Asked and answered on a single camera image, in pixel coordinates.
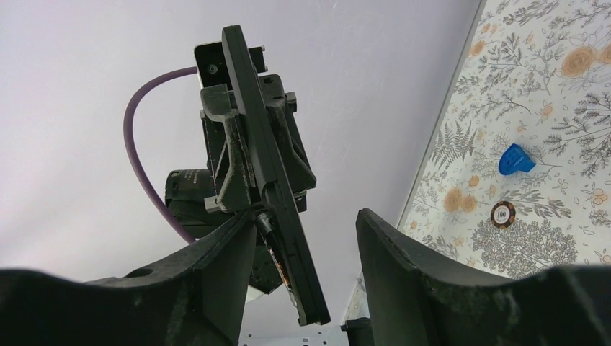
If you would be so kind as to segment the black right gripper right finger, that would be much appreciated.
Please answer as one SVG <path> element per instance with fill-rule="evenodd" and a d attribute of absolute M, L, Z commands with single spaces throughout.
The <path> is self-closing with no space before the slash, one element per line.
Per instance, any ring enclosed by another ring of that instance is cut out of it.
<path fill-rule="evenodd" d="M 608 267 L 512 280 L 450 259 L 367 208 L 356 231 L 377 345 L 610 343 Z"/>

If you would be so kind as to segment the black remote control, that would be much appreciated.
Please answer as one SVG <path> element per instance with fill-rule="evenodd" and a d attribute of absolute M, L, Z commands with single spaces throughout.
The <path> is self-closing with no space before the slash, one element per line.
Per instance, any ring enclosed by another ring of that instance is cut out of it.
<path fill-rule="evenodd" d="M 295 201 L 314 181 L 300 182 L 310 169 L 293 147 L 282 81 L 277 75 L 259 76 L 240 26 L 223 28 L 222 47 L 245 123 L 249 161 L 267 211 L 259 219 L 264 242 L 298 311 L 299 325 L 327 324 L 331 317 Z M 293 189 L 292 180 L 298 189 Z"/>

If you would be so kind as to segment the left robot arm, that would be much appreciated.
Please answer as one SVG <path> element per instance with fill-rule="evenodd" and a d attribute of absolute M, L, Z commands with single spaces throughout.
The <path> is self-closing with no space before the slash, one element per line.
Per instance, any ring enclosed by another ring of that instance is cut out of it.
<path fill-rule="evenodd" d="M 293 93 L 285 93 L 277 74 L 260 77 L 272 132 L 285 165 L 288 182 L 298 212 L 307 209 L 306 194 L 316 186 L 303 143 L 295 122 L 297 101 Z M 166 180 L 165 203 L 172 215 L 194 238 L 201 239 L 245 207 L 265 209 L 256 181 L 247 162 L 246 136 L 241 125 L 233 120 L 226 127 L 202 117 L 208 162 L 204 169 L 176 170 Z M 320 287 L 313 264 L 287 265 L 277 237 L 280 227 L 270 236 L 257 241 L 249 284 L 269 294 L 281 283 L 291 292 Z"/>

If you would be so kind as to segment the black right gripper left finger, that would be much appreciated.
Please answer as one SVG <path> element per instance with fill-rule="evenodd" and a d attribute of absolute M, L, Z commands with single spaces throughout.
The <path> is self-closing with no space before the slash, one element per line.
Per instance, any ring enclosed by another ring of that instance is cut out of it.
<path fill-rule="evenodd" d="M 1 271 L 3 345 L 237 345 L 257 232 L 250 212 L 123 278 Z"/>

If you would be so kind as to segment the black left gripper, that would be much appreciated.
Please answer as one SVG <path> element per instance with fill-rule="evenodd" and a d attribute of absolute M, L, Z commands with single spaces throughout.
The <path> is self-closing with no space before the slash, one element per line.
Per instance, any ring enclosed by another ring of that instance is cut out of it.
<path fill-rule="evenodd" d="M 277 74 L 259 77 L 254 101 L 240 109 L 241 97 L 225 84 L 200 90 L 202 120 L 213 196 L 208 210 L 274 210 L 293 198 L 307 209 L 307 190 L 316 187 L 295 121 L 297 99 Z"/>

